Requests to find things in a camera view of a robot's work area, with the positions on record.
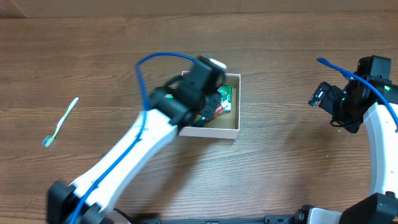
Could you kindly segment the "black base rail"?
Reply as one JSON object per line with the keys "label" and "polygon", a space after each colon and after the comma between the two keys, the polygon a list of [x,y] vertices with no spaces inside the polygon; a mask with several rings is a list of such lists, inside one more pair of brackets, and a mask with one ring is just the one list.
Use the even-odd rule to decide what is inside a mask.
{"label": "black base rail", "polygon": [[220,218],[220,219],[183,219],[183,220],[161,220],[142,219],[137,224],[291,224],[293,215],[266,215],[261,218]]}

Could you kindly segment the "white green toothbrush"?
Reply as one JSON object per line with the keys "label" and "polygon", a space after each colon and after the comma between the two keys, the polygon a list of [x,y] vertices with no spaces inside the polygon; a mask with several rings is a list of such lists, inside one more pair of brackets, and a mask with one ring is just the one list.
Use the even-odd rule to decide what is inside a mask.
{"label": "white green toothbrush", "polygon": [[76,97],[73,99],[73,101],[69,104],[66,112],[64,113],[64,115],[60,118],[60,120],[58,121],[56,127],[55,127],[55,131],[52,135],[47,136],[44,140],[43,140],[43,146],[44,147],[49,147],[53,141],[55,140],[55,137],[57,136],[58,132],[60,131],[60,128],[62,127],[63,123],[65,122],[67,116],[70,114],[71,110],[75,107],[75,105],[77,104],[79,100],[79,97]]}

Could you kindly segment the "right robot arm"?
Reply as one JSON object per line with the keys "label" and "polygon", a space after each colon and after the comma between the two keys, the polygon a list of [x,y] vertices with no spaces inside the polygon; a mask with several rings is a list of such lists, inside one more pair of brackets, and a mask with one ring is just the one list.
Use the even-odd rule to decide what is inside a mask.
{"label": "right robot arm", "polygon": [[397,86],[350,80],[344,89],[320,84],[309,100],[350,133],[365,125],[371,157],[369,195],[343,212],[304,205],[288,223],[393,223],[397,218]]}

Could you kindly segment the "pink cardboard box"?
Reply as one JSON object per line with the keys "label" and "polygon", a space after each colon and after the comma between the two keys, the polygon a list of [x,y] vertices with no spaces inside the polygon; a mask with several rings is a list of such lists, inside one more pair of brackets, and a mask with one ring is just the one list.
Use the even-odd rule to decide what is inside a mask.
{"label": "pink cardboard box", "polygon": [[240,130],[241,75],[227,73],[224,84],[233,86],[231,112],[218,115],[202,128],[185,127],[181,129],[179,136],[236,139]]}

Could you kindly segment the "Colgate toothpaste tube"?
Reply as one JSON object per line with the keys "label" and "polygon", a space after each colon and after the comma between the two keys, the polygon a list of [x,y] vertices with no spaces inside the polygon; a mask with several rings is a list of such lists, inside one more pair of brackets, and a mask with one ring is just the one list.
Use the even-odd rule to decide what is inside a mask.
{"label": "Colgate toothpaste tube", "polygon": [[224,110],[224,106],[208,106],[200,113],[200,117],[193,123],[193,127],[202,128]]}

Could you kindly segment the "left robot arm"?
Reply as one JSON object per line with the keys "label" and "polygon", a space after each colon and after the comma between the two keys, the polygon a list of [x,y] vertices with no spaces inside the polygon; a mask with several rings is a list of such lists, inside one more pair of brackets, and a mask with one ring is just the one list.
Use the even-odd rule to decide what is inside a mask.
{"label": "left robot arm", "polygon": [[143,110],[127,133],[92,168],[70,185],[61,181],[47,192],[47,223],[111,223],[108,215],[126,187],[160,149],[218,96],[219,83],[172,79],[151,95],[139,80]]}

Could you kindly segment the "green Dettol soap pack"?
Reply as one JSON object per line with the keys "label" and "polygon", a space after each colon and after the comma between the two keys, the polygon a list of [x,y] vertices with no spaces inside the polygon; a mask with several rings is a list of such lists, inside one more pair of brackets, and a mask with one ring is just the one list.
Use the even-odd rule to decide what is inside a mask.
{"label": "green Dettol soap pack", "polygon": [[221,99],[215,111],[215,114],[229,113],[232,108],[233,86],[231,85],[220,86],[218,88],[218,92],[221,95]]}

